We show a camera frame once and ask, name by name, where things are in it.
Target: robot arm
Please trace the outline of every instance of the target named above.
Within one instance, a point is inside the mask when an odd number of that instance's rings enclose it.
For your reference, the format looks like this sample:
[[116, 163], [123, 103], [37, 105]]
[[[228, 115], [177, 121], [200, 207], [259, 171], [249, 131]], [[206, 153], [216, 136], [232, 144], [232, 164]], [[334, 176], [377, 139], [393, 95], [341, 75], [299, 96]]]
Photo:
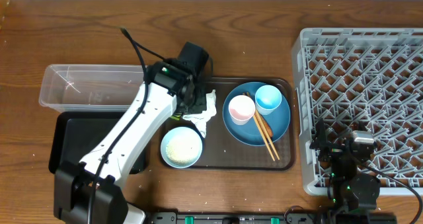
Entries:
[[[150, 83], [140, 86], [135, 100], [112, 131], [79, 164], [64, 161], [56, 170], [55, 217], [66, 223], [87, 223], [92, 185], [98, 182], [90, 209], [93, 223], [143, 222], [144, 212], [126, 202], [122, 188], [136, 159], [167, 118], [175, 111], [195, 114], [206, 109], [205, 92], [198, 85], [198, 79], [208, 58], [206, 51], [187, 42], [177, 59], [165, 59], [149, 66], [146, 78]], [[147, 102], [139, 113], [145, 86], [148, 86]], [[103, 155], [120, 134], [121, 138], [101, 169], [99, 180], [96, 179]]]
[[[140, 86], [133, 103], [113, 127], [112, 131], [110, 131], [100, 144], [81, 159], [81, 162], [86, 164], [86, 171], [93, 174], [96, 172], [104, 152], [140, 107], [144, 97], [145, 86], [145, 83]], [[135, 160], [145, 149], [145, 146], [161, 124], [172, 116], [176, 110], [176, 95], [170, 95], [168, 89], [155, 83], [151, 83], [148, 86], [149, 96], [144, 112], [138, 116], [122, 138], [120, 138], [119, 142], [113, 148], [112, 153], [108, 156], [108, 161], [104, 164], [100, 174], [101, 178], [106, 178], [108, 175], [113, 176], [115, 178], [114, 184], [122, 189], [125, 186], [126, 179]]]

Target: black cord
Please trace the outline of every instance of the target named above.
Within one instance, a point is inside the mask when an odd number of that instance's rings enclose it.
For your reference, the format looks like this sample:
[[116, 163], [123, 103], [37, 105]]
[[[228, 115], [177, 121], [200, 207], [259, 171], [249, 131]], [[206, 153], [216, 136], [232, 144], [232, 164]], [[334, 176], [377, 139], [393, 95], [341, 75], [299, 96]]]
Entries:
[[154, 55], [154, 56], [157, 56], [158, 58], [160, 58], [160, 59], [162, 59], [162, 60], [165, 60], [165, 58], [163, 57], [163, 56], [160, 56], [159, 54], [157, 54], [157, 53], [155, 53], [155, 52], [153, 52], [153, 51], [151, 51], [151, 50], [148, 50], [147, 48], [145, 48], [145, 47], [143, 47], [143, 46], [141, 46], [138, 42], [136, 42], [136, 41], [134, 41], [133, 40], [133, 42], [135, 42], [135, 45], [137, 45], [139, 48], [141, 48], [142, 50], [145, 50], [146, 52], [148, 52], [148, 53], [150, 53], [150, 54], [152, 54], [152, 55]]
[[143, 46], [141, 46], [137, 42], [135, 42], [134, 39], [132, 39], [131, 35], [129, 34], [129, 32], [125, 28], [121, 28], [120, 31], [131, 42], [132, 46], [135, 49], [135, 52], [137, 53], [137, 56], [139, 58], [139, 62], [141, 63], [141, 66], [143, 68], [145, 92], [144, 92], [144, 98], [143, 98], [143, 102], [141, 103], [141, 106], [138, 108], [138, 110], [135, 113], [135, 115], [133, 116], [133, 118], [128, 122], [128, 124], [126, 124], [124, 129], [119, 133], [119, 135], [116, 137], [116, 139], [112, 142], [110, 147], [107, 149], [106, 153], [102, 156], [100, 164], [98, 165], [97, 171], [95, 172], [95, 175], [94, 175], [93, 190], [91, 191], [91, 195], [90, 195], [89, 202], [88, 202], [88, 224], [91, 224], [93, 222], [93, 206], [94, 206], [94, 200], [95, 200], [95, 192], [96, 192], [98, 178], [100, 177], [101, 170], [102, 170], [104, 164], [106, 163], [106, 161], [108, 160], [108, 156], [109, 156], [109, 154], [111, 154], [114, 146], [119, 142], [120, 138], [122, 138], [122, 136], [126, 133], [126, 131], [129, 129], [129, 127], [133, 124], [133, 122], [143, 112], [145, 104], [147, 103], [149, 79], [147, 77], [147, 68], [145, 66], [144, 59], [142, 58], [141, 53], [139, 52], [137, 46], [139, 46], [141, 49], [143, 49], [143, 50], [145, 50], [145, 51], [147, 51], [147, 52], [149, 52], [149, 53], [151, 53], [151, 54], [153, 54], [153, 55], [155, 55], [159, 58], [163, 58], [163, 57], [159, 56], [158, 54], [152, 52], [151, 50], [148, 50], [147, 48], [144, 48]]
[[418, 200], [418, 211], [417, 214], [414, 216], [413, 220], [411, 220], [410, 224], [414, 224], [418, 221], [418, 218], [420, 217], [420, 215], [422, 214], [422, 206], [423, 206], [423, 201], [422, 198], [420, 197], [420, 195], [418, 194], [418, 192], [416, 192], [416, 190], [414, 190], [413, 188], [411, 188], [410, 186], [403, 184], [401, 181], [397, 180], [396, 178], [391, 178], [388, 175], [386, 175], [384, 172], [381, 172], [380, 170], [374, 169], [369, 167], [368, 165], [361, 163], [357, 158], [355, 158], [350, 152], [348, 152], [349, 156], [351, 157], [351, 159], [357, 164], [357, 165], [361, 165], [364, 168], [376, 173], [376, 174], [380, 174], [382, 177], [387, 178], [391, 181], [396, 182], [397, 184], [400, 184], [401, 186], [403, 186], [404, 188], [410, 190], [416, 197]]
[[328, 190], [327, 190], [329, 200], [332, 199], [331, 194], [330, 194], [330, 187], [332, 187], [332, 175], [329, 176], [329, 185], [328, 185]]
[[209, 61], [210, 61], [210, 76], [209, 79], [213, 78], [213, 58], [211, 56], [209, 56]]
[[[304, 209], [304, 207], [301, 207], [300, 205], [293, 205], [293, 206], [291, 206], [290, 208], [288, 208], [286, 211], [285, 211], [285, 213], [284, 213], [284, 219], [285, 219], [285, 221], [287, 222], [287, 223], [291, 223], [289, 220], [287, 220], [286, 219], [286, 216], [289, 214], [289, 211], [293, 211], [293, 209], [294, 208], [296, 208], [296, 207], [299, 207], [299, 208], [301, 208], [302, 210], [305, 210]], [[309, 218], [314, 222], [314, 218], [312, 218], [311, 216], [310, 216], [310, 214], [308, 214], [308, 213], [306, 213], [307, 214], [307, 216], [309, 216]]]

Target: plastic bin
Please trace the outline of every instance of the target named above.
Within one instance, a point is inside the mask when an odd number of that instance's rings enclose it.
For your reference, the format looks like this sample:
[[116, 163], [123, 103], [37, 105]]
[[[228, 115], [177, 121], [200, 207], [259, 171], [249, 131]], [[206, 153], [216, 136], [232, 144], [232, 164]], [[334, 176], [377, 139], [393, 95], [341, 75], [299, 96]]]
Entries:
[[58, 112], [124, 112], [142, 82], [138, 65], [50, 65], [39, 103]]
[[[367, 164], [423, 194], [423, 29], [306, 28], [291, 55], [304, 190], [327, 194], [330, 167], [309, 148], [323, 118], [334, 141], [364, 123], [377, 142]], [[380, 195], [412, 195], [377, 177]]]

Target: white cup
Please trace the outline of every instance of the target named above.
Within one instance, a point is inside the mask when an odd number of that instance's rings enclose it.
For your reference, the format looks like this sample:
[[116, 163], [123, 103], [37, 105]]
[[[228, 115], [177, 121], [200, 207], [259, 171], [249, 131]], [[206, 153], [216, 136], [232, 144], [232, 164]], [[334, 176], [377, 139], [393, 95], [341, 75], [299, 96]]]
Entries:
[[229, 102], [229, 114], [233, 123], [237, 125], [246, 124], [256, 112], [254, 101], [245, 95], [238, 95]]

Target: wooden table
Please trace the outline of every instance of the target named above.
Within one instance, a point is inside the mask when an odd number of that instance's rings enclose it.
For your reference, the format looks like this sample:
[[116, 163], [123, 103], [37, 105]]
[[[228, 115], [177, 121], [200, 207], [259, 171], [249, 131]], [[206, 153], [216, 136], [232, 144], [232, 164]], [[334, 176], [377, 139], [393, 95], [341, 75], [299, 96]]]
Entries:
[[[293, 86], [290, 51], [302, 28], [421, 27], [423, 1], [11, 0], [0, 33], [0, 222], [59, 223], [48, 171], [59, 114], [38, 104], [43, 73], [53, 63], [137, 65], [121, 25], [166, 56], [177, 56], [185, 41], [203, 46], [215, 75], [280, 77]], [[298, 134], [297, 107], [293, 113]], [[143, 209], [268, 213], [330, 205], [304, 192], [298, 150], [287, 172], [195, 171], [164, 167], [158, 145], [155, 134], [147, 170], [124, 189]], [[399, 223], [418, 207], [412, 196], [377, 203]]]

